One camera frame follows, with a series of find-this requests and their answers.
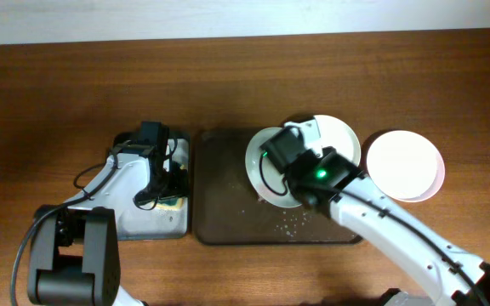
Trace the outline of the green and yellow sponge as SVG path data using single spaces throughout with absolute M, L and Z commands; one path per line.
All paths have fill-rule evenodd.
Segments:
M 156 208 L 178 211 L 190 193 L 189 173 L 183 164 L 176 161 L 169 161 L 165 170 L 168 173 L 168 181 L 155 200 Z

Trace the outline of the pale green plate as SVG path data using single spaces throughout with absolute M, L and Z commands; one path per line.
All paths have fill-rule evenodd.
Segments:
M 260 166 L 260 157 L 264 153 L 260 146 L 274 134 L 280 127 L 267 127 L 258 131 L 248 142 L 245 153 L 245 167 L 248 179 L 255 191 L 263 200 L 271 205 L 281 208 L 300 207 L 301 204 L 296 201 L 288 192 L 286 195 L 277 195 L 270 188 L 278 193 L 285 190 L 286 184 L 282 183 L 283 175 L 280 174 L 271 162 L 264 157 Z

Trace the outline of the white plate with pink rim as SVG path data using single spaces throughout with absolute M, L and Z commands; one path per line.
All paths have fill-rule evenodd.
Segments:
M 430 199 L 446 176 L 441 152 L 425 136 L 406 130 L 380 134 L 367 150 L 366 169 L 382 192 L 405 202 Z

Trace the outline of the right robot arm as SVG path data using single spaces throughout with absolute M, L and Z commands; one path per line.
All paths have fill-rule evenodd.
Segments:
M 490 305 L 490 264 L 455 246 L 385 195 L 333 147 L 308 148 L 285 127 L 260 146 L 304 207 L 358 234 L 406 272 L 433 305 Z

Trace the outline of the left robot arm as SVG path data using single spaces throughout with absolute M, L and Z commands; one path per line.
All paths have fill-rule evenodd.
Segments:
M 142 122 L 114 138 L 87 184 L 34 214 L 27 296 L 36 305 L 141 305 L 121 283 L 121 241 L 178 239 L 188 230 L 190 137 Z

